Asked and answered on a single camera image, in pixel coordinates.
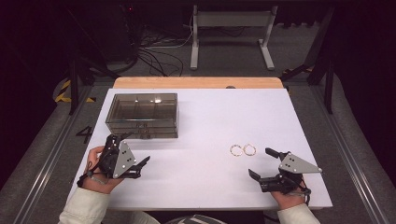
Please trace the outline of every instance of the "wooden strip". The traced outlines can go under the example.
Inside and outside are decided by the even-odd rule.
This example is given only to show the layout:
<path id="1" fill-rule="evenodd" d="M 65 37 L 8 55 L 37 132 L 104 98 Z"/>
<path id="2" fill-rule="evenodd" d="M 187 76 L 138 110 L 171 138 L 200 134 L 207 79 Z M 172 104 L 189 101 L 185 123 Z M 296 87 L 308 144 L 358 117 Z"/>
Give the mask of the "wooden strip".
<path id="1" fill-rule="evenodd" d="M 277 77 L 119 77 L 115 89 L 283 89 Z"/>

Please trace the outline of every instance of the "ring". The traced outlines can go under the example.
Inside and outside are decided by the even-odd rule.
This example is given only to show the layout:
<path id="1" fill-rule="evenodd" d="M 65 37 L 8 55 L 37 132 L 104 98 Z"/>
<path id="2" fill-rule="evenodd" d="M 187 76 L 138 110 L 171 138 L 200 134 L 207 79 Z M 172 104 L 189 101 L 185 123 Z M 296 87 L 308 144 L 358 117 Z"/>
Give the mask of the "ring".
<path id="1" fill-rule="evenodd" d="M 253 147 L 254 152 L 253 152 L 253 153 L 247 153 L 247 148 L 248 148 L 248 147 Z M 252 146 L 251 144 L 246 144 L 246 145 L 244 146 L 243 150 L 244 150 L 244 152 L 245 152 L 245 154 L 246 154 L 247 156 L 254 156 L 254 155 L 256 155 L 256 148 L 255 148 L 254 146 Z"/>
<path id="2" fill-rule="evenodd" d="M 239 145 L 232 145 L 232 146 L 230 147 L 230 152 L 231 152 L 231 154 L 233 154 L 233 155 L 236 156 L 236 157 L 241 156 L 241 155 L 242 155 L 242 150 L 241 150 L 241 152 L 240 152 L 239 154 L 234 154 L 234 153 L 233 153 L 233 149 L 234 149 L 235 147 L 241 148 L 241 146 L 239 146 Z"/>

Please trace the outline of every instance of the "gray carpet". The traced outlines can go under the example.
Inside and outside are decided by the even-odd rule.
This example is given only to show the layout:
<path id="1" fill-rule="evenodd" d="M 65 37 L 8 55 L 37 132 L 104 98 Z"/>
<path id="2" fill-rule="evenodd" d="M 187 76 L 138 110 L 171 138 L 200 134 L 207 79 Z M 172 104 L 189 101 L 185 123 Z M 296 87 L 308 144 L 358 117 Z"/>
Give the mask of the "gray carpet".
<path id="1" fill-rule="evenodd" d="M 200 61 L 198 70 L 191 71 L 191 44 L 177 49 L 154 49 L 178 57 L 184 63 L 182 76 L 193 77 L 280 77 L 281 72 L 300 65 L 304 61 L 317 26 L 291 27 L 284 29 L 280 25 L 274 28 L 269 50 L 276 67 L 275 71 L 267 71 L 263 62 L 257 38 L 262 30 L 251 28 L 239 37 L 229 37 L 216 31 L 205 31 L 200 37 Z M 158 55 L 162 63 L 179 64 L 178 60 L 166 55 Z M 171 72 L 174 66 L 166 66 Z M 139 61 L 133 68 L 122 73 L 123 76 L 150 76 L 149 67 Z M 330 193 L 334 207 L 315 211 L 321 223 L 373 223 L 353 178 L 339 152 L 337 140 L 326 121 L 321 102 L 316 99 L 313 87 L 304 82 L 305 74 L 301 74 L 285 83 L 290 86 L 290 98 L 298 118 L 303 126 L 306 138 L 312 148 L 318 165 L 323 168 L 323 179 Z M 69 135 L 65 137 L 59 160 L 45 178 L 46 187 L 37 195 L 36 203 L 31 205 L 26 223 L 56 223 L 62 212 L 70 182 L 75 176 L 87 144 L 83 136 L 76 134 L 87 126 L 94 127 L 101 105 L 106 96 L 106 90 L 112 86 L 108 77 L 97 78 L 93 87 L 80 87 L 86 90 L 88 96 L 96 97 L 95 103 L 83 103 L 72 123 Z M 70 123 L 69 103 L 58 103 L 56 110 L 49 118 L 19 166 L 0 192 L 0 223 L 10 223 L 15 220 L 30 189 L 35 183 L 43 164 L 46 162 L 52 147 L 56 145 L 57 137 L 62 133 L 66 123 Z M 367 177 L 379 206 L 389 223 L 396 223 L 395 188 L 390 183 L 385 172 L 376 160 L 359 125 L 354 120 L 342 85 L 336 78 L 333 93 L 333 115 L 342 135 L 356 161 Z M 274 216 L 275 212 L 266 212 Z M 160 220 L 169 220 L 179 213 L 152 213 Z M 211 213 L 209 215 L 228 221 L 229 223 L 264 223 L 262 212 Z M 108 211 L 104 223 L 125 223 L 130 213 Z"/>

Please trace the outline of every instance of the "metal stand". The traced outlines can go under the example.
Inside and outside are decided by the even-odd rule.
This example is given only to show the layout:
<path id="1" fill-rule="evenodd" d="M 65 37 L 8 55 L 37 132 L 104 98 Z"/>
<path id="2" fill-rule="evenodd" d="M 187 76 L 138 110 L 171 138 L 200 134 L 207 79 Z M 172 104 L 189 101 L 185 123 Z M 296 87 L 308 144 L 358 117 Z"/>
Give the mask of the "metal stand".
<path id="1" fill-rule="evenodd" d="M 265 37 L 259 39 L 259 46 L 268 70 L 274 70 L 274 63 L 267 48 L 268 40 L 276 17 L 277 7 L 272 7 L 271 11 L 198 11 L 198 6 L 194 6 L 192 18 L 192 70 L 198 68 L 198 27 L 216 26 L 265 26 Z"/>

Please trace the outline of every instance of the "sleeve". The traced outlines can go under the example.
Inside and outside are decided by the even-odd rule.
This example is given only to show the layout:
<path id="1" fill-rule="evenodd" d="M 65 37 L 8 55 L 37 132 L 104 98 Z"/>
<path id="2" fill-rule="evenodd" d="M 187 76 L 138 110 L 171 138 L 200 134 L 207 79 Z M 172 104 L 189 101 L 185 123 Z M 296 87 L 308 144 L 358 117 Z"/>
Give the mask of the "sleeve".
<path id="1" fill-rule="evenodd" d="M 109 194 L 77 188 L 60 214 L 59 224 L 101 223 L 109 200 Z"/>
<path id="2" fill-rule="evenodd" d="M 277 212 L 279 221 L 282 224 L 318 224 L 318 219 L 312 214 L 305 203 L 280 210 Z"/>

